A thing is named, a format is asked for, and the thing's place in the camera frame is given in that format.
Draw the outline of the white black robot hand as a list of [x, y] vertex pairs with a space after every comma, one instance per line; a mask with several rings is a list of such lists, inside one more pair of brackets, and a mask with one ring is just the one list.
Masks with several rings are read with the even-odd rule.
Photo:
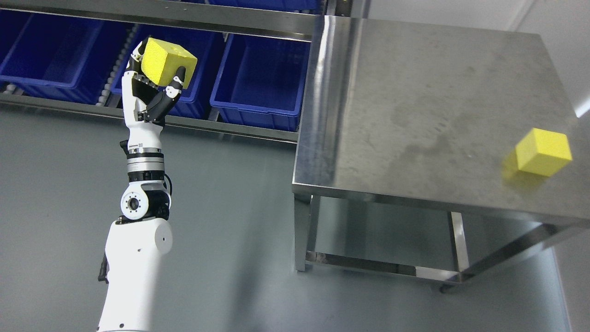
[[124, 123], [129, 129], [129, 138], [120, 146], [126, 154], [140, 149], [159, 152], [160, 133], [165, 126], [165, 117], [179, 101], [186, 77], [184, 66], [177, 68], [164, 90], [159, 90], [142, 70], [142, 61], [149, 37], [139, 42], [131, 52], [121, 78]]

